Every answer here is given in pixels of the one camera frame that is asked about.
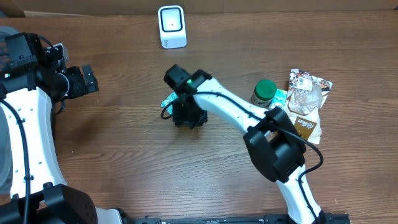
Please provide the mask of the green lid jar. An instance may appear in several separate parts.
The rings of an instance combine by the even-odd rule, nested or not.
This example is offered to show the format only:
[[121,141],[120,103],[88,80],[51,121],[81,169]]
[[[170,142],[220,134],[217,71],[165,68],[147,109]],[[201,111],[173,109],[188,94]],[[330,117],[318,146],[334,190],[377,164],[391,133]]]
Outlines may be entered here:
[[276,84],[272,80],[260,80],[256,84],[251,96],[251,102],[259,107],[267,107],[275,97]]

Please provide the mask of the teal snack packet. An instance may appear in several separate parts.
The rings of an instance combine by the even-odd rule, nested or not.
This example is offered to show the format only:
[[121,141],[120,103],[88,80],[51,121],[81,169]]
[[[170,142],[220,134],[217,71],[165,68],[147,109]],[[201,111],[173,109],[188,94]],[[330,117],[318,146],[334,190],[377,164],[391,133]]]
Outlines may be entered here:
[[161,107],[166,107],[169,103],[171,103],[173,100],[176,100],[177,98],[178,95],[174,91],[171,92],[171,94],[161,103]]

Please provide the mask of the white barcode scanner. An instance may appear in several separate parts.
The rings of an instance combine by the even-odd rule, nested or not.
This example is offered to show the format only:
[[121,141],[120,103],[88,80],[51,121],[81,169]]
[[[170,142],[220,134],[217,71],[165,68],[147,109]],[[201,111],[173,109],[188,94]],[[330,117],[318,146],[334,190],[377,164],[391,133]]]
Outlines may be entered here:
[[179,5],[162,6],[158,12],[160,42],[164,49],[187,45],[184,10]]

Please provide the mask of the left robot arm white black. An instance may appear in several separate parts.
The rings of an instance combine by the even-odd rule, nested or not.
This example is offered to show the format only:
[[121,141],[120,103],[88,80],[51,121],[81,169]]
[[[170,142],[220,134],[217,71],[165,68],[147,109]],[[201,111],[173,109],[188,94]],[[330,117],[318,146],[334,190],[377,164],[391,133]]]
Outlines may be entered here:
[[1,28],[1,109],[12,159],[11,200],[2,223],[124,223],[69,187],[53,139],[53,106],[98,91],[90,65],[68,67],[67,48],[34,33]]

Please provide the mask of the teal tissue pack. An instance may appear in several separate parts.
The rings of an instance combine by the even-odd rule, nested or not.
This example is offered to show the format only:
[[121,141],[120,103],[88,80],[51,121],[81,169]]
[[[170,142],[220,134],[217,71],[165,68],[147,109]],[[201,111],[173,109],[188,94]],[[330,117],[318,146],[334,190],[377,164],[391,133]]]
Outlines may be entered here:
[[277,89],[273,99],[271,100],[268,106],[268,109],[269,110],[273,110],[274,108],[284,109],[286,99],[287,99],[287,91]]

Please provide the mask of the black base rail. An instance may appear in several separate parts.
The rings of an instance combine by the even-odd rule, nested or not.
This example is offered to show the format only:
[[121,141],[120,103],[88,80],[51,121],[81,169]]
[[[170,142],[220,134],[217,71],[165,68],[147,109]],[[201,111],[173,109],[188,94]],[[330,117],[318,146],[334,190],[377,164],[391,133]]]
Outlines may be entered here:
[[[132,224],[293,224],[295,223],[287,214],[267,214],[263,217],[238,217],[238,218],[186,218],[186,219],[160,219],[160,218],[131,218],[124,210],[117,209],[122,218],[122,223]],[[350,224],[348,214],[332,214],[321,212],[318,223],[322,224]]]

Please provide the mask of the beige brown food pouch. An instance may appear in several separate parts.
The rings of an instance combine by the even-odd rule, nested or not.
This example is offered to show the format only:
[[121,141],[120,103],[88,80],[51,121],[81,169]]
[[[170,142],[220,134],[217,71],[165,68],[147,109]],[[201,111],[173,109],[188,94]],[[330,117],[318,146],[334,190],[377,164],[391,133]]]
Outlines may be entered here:
[[290,71],[288,90],[276,107],[283,109],[301,138],[319,144],[322,135],[319,111],[332,88],[332,82],[297,68]]

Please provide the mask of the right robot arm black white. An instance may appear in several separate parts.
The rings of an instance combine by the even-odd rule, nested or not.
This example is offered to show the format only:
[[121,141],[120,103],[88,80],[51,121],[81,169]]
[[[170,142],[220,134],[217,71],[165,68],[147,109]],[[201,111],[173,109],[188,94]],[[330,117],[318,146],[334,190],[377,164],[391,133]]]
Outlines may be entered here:
[[173,65],[166,71],[164,82],[177,96],[164,107],[172,108],[169,118],[176,126],[193,129],[208,121],[208,113],[219,116],[243,135],[254,167],[278,185],[289,218],[295,223],[321,222],[323,211],[306,178],[320,165],[306,169],[304,158],[307,147],[314,145],[299,136],[284,110],[252,105],[203,70],[190,74]]

